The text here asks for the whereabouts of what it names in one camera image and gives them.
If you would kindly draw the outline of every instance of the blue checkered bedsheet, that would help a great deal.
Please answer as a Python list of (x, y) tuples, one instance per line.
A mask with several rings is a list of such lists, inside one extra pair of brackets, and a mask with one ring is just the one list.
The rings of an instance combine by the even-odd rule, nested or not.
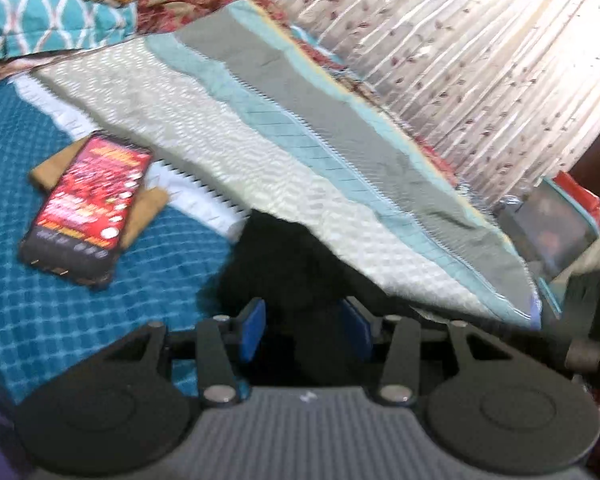
[[(0, 83), (0, 381), (16, 402), (39, 384), (148, 320), (190, 328), (218, 306), (205, 292), (230, 245), (167, 207), (122, 255), (112, 285), (91, 292), (16, 259), (43, 197), (27, 173), (71, 139)], [(195, 392), (192, 364), (174, 370)]]

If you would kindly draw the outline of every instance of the phone case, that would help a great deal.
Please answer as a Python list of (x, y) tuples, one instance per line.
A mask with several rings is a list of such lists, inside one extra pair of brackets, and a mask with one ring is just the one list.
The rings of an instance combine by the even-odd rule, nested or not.
[(152, 153), (98, 131), (75, 155), (20, 243), (21, 261), (104, 288)]

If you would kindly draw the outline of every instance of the teal patterned pillow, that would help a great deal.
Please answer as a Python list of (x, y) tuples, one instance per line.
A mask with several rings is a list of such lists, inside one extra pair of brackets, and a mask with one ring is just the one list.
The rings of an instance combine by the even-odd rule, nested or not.
[(0, 0), (0, 59), (119, 43), (136, 31), (134, 4)]

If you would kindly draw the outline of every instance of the floral curtain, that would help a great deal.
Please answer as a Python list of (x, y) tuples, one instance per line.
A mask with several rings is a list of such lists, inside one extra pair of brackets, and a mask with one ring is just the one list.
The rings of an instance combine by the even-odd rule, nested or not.
[(495, 202), (600, 132), (600, 0), (276, 0)]

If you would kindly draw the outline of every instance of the teal fabric stripe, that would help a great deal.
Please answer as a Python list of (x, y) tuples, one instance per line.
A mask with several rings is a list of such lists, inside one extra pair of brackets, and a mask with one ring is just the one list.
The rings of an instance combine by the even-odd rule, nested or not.
[[(334, 84), (328, 84), (324, 79), (324, 75), (317, 72), (316, 67), (302, 56), (296, 46), (291, 44), (286, 37), (282, 36), (263, 19), (253, 3), (249, 0), (239, 0), (229, 4), (225, 9), (231, 13), (235, 20), (253, 34), (256, 34), (273, 48), (283, 52), (292, 66), (296, 69), (299, 76), (304, 77), (327, 95), (346, 102), (349, 107), (352, 108), (360, 118), (366, 121), (367, 124), (369, 124), (381, 137), (387, 140), (394, 148), (408, 156), (413, 166), (420, 174), (426, 177), (430, 183), (439, 190), (445, 192), (453, 200), (458, 200), (458, 195), (451, 184), (449, 184), (439, 173), (428, 167), (426, 159), (417, 147), (411, 146), (406, 139), (395, 131), (395, 128), (391, 123), (366, 106), (355, 96), (349, 93), (345, 94)], [(502, 234), (496, 227), (487, 222), (480, 213), (474, 211), (471, 207), (464, 206), (462, 211), (467, 221), (474, 225), (486, 227), (502, 237)], [(517, 254), (512, 245), (504, 243), (504, 239), (503, 247), (511, 254)]]
[(558, 298), (552, 291), (551, 287), (547, 285), (547, 282), (544, 280), (544, 278), (538, 278), (536, 283), (538, 284), (538, 291), (544, 298), (546, 298), (549, 307), (557, 316), (561, 316), (562, 309), (560, 308), (560, 301), (558, 301)]
[(224, 63), (201, 56), (181, 44), (173, 34), (147, 36), (144, 41), (162, 62), (178, 72), (195, 77), (209, 95), (227, 103), (245, 124), (329, 180), (349, 200), (368, 206), (398, 239), (445, 269), (453, 279), (472, 291), (495, 316), (516, 324), (529, 323), (528, 317), (513, 309), (510, 302), (497, 294), (486, 280), (437, 245), (413, 216), (402, 212), (378, 193), (295, 115), (251, 91), (234, 78)]
[(296, 38), (298, 38), (298, 40), (302, 40), (305, 43), (310, 44), (315, 50), (317, 50), (321, 54), (324, 54), (333, 62), (338, 63), (340, 65), (345, 64), (344, 61), (341, 60), (336, 53), (332, 52), (331, 50), (327, 50), (326, 48), (321, 46), (320, 43), (318, 43), (318, 40), (316, 40), (311, 34), (304, 30), (304, 28), (298, 27), (297, 25), (291, 25), (289, 28), (291, 29), (293, 35)]

